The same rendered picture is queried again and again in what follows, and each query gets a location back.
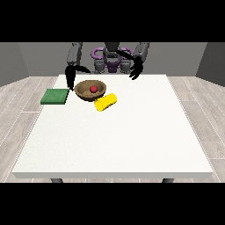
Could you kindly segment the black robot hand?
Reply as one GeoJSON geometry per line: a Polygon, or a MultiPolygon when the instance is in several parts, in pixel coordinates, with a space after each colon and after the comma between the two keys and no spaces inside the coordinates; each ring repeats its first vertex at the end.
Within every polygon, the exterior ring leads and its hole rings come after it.
{"type": "Polygon", "coordinates": [[[143,71],[142,59],[140,56],[133,57],[132,55],[126,53],[122,50],[117,50],[117,54],[127,58],[128,60],[132,60],[134,65],[130,68],[132,70],[130,77],[135,80],[143,71]]]}
{"type": "Polygon", "coordinates": [[[74,82],[76,78],[76,72],[84,72],[84,73],[90,73],[90,71],[85,67],[85,66],[80,66],[80,65],[69,65],[65,69],[65,76],[67,79],[67,85],[70,90],[74,90],[74,82]]]}

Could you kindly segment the brown wooden bowl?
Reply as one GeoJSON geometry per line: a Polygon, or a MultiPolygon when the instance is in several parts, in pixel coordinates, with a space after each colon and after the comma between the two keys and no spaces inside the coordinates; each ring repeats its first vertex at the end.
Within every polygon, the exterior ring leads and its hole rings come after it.
{"type": "Polygon", "coordinates": [[[106,85],[99,80],[84,80],[75,86],[74,91],[80,99],[92,102],[104,96],[106,85]],[[97,87],[96,92],[91,92],[92,86],[97,87]]]}

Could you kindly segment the green square pad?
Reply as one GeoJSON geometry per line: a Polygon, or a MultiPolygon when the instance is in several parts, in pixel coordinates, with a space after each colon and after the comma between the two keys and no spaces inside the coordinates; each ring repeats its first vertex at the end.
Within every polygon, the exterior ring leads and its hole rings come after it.
{"type": "Polygon", "coordinates": [[[47,89],[40,103],[42,105],[64,105],[68,95],[68,89],[47,89]]]}

